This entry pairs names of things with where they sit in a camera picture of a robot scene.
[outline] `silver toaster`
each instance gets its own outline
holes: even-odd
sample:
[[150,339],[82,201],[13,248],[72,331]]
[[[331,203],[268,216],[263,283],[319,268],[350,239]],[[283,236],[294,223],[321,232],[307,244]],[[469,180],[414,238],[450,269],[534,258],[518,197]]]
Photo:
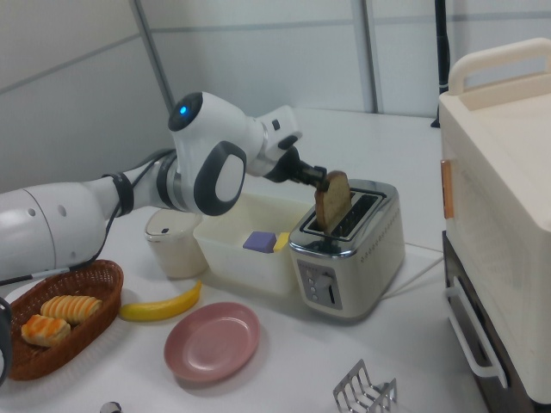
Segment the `silver toaster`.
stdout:
[[289,236],[300,293],[316,311],[367,316],[399,269],[406,248],[398,191],[381,182],[350,180],[352,207],[323,232],[315,206]]

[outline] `small white cup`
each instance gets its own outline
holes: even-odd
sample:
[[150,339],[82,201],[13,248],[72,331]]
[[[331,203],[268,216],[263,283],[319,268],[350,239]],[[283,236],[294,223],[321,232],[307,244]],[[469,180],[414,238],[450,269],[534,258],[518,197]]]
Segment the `small white cup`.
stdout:
[[193,230],[201,222],[201,215],[169,209],[155,212],[147,222],[145,239],[158,265],[170,278],[194,277],[208,268],[193,236]]

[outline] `white table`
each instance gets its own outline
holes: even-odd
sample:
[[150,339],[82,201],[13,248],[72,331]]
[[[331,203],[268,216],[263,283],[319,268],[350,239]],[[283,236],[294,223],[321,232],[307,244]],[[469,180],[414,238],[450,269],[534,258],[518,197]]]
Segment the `white table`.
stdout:
[[[406,259],[390,291],[442,256],[440,132],[430,128],[431,120],[311,109],[297,114],[304,161],[399,190]],[[292,182],[247,176],[244,191],[313,202],[312,188]],[[143,236],[155,211],[146,207],[117,219],[102,253],[124,270],[123,302],[165,299],[195,283],[169,280],[156,264]],[[206,284],[194,309],[239,302],[262,325],[256,353],[231,378],[187,385],[164,364],[164,341],[186,314],[150,324],[117,318],[57,372],[30,382],[8,380],[0,387],[0,412],[98,412],[108,401],[119,402],[125,413],[336,412],[332,390],[360,359],[375,383],[397,379],[393,411],[486,412],[446,317],[443,288],[440,263],[360,323],[341,324],[309,310],[298,291],[272,299]]]

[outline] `toast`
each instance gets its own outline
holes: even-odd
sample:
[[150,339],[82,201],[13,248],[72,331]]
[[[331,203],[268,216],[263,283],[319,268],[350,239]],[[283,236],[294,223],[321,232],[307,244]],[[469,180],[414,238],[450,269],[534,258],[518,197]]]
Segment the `toast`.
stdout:
[[323,192],[317,190],[316,220],[321,231],[328,231],[351,207],[350,185],[348,176],[341,170],[333,170],[327,174],[329,188]]

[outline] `toast rack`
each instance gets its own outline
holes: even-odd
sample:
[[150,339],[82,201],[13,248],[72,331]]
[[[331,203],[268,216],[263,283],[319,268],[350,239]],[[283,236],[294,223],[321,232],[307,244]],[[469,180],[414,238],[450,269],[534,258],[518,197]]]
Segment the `toast rack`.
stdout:
[[350,413],[372,413],[391,411],[392,402],[396,403],[398,391],[396,379],[390,383],[373,385],[363,360],[359,360],[333,390],[338,411],[343,411],[341,401]]

